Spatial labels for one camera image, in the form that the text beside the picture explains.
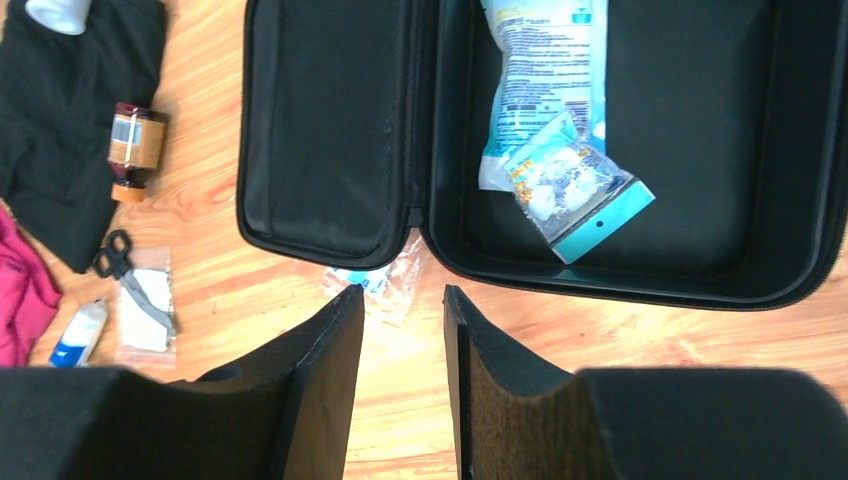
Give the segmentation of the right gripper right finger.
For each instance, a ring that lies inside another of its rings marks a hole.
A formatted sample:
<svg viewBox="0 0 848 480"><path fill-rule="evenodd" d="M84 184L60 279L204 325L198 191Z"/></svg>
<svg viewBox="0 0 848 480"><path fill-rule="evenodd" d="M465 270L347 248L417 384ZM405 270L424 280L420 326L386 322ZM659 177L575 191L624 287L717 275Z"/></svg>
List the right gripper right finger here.
<svg viewBox="0 0 848 480"><path fill-rule="evenodd" d="M462 479L843 479L847 415L811 376L770 368L568 372L444 291Z"/></svg>

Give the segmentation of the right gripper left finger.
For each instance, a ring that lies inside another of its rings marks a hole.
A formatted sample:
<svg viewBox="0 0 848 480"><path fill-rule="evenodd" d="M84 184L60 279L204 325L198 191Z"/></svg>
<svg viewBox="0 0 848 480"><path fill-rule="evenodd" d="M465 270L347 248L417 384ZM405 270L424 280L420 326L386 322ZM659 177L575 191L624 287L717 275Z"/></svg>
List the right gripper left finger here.
<svg viewBox="0 0 848 480"><path fill-rule="evenodd" d="M364 294L193 381L116 367L1 373L5 479L339 479Z"/></svg>

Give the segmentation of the clear bag blue items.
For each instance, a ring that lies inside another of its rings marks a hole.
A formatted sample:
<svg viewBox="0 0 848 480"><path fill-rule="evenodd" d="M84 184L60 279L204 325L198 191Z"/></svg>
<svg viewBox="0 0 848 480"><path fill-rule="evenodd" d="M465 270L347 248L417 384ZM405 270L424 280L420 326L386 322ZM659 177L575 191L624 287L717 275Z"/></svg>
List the clear bag blue items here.
<svg viewBox="0 0 848 480"><path fill-rule="evenodd" d="M322 278L322 290L328 296L335 296L349 285L359 285L364 292L368 315L375 321L400 327L415 297L424 246L420 232L413 230L392 263L376 270L328 267Z"/></svg>

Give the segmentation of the small white blue bottle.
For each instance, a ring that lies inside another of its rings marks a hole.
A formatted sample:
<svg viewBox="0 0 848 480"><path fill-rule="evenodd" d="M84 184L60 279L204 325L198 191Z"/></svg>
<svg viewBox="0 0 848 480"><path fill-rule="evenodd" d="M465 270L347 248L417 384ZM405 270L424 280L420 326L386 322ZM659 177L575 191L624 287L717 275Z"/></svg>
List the small white blue bottle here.
<svg viewBox="0 0 848 480"><path fill-rule="evenodd" d="M55 368L75 368L87 365L108 320L104 299L81 306L60 336L48 365Z"/></svg>

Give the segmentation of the teal header cotton ball bag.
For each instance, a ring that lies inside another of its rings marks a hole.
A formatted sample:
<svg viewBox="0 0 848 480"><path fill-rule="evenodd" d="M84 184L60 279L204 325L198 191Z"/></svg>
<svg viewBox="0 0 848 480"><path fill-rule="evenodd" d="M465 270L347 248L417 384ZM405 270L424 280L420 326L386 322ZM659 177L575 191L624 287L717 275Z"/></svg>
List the teal header cotton ball bag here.
<svg viewBox="0 0 848 480"><path fill-rule="evenodd" d="M655 200L631 172L590 145L566 110L504 164L517 204L550 250L572 264Z"/></svg>

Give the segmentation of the brown bottle orange cap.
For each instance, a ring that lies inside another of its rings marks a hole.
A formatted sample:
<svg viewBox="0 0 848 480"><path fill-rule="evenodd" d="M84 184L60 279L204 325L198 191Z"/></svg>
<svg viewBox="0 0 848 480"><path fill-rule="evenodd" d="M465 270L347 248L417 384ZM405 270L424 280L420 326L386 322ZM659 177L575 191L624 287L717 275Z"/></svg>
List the brown bottle orange cap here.
<svg viewBox="0 0 848 480"><path fill-rule="evenodd" d="M112 199L145 200L148 181L158 170L169 117L130 103L115 105L107 163L115 179Z"/></svg>

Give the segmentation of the light blue wipes packet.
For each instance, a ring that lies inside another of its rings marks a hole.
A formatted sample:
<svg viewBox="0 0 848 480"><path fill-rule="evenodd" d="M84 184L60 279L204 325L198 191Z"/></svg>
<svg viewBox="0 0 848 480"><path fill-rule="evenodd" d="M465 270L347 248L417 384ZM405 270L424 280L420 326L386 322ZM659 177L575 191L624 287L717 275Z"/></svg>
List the light blue wipes packet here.
<svg viewBox="0 0 848 480"><path fill-rule="evenodd" d="M507 159L558 114L575 134L606 149L608 4L605 1L484 1L502 69L478 174L482 190L507 191Z"/></svg>

